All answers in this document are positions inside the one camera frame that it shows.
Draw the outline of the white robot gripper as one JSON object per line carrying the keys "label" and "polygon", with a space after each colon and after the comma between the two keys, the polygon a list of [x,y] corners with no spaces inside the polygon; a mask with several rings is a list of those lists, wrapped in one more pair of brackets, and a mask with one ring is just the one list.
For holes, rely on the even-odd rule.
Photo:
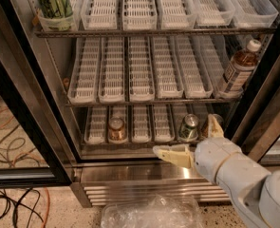
{"label": "white robot gripper", "polygon": [[[223,138],[224,131],[213,114],[208,115],[207,137],[196,146],[197,172],[228,194],[260,190],[261,184],[271,172],[244,155],[235,143]],[[187,169],[194,167],[194,153],[188,144],[156,145],[153,152],[159,159],[175,166]]]}

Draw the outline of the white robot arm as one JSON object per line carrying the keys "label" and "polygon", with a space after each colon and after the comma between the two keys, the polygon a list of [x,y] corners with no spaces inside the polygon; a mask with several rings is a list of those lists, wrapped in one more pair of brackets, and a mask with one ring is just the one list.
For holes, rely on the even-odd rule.
{"label": "white robot arm", "polygon": [[280,228],[280,170],[269,171],[224,137],[214,116],[209,136],[192,151],[187,144],[156,145],[154,154],[175,166],[194,168],[229,196],[248,228]]}

